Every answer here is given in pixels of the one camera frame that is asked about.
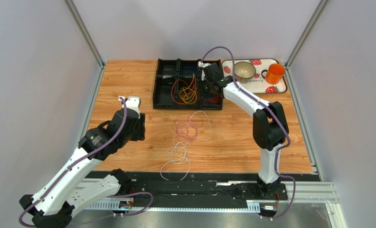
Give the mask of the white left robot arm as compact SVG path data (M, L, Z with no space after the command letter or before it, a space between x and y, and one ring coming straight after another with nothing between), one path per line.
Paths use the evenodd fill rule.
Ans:
M73 155L40 191L24 195L19 222L28 228L65 228L86 207L103 198L131 192L131 179L115 169L100 181L82 190L77 186L111 154L129 141L143 141L145 115L136 106L123 106L113 118L88 130Z

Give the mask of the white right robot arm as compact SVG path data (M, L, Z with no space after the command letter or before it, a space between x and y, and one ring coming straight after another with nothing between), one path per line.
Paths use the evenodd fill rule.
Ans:
M261 150L256 192L264 199L275 196L280 184L281 150L289 132L282 104L250 93L232 76L223 76L216 63L199 62L198 68L208 93L233 102L252 117L253 138Z

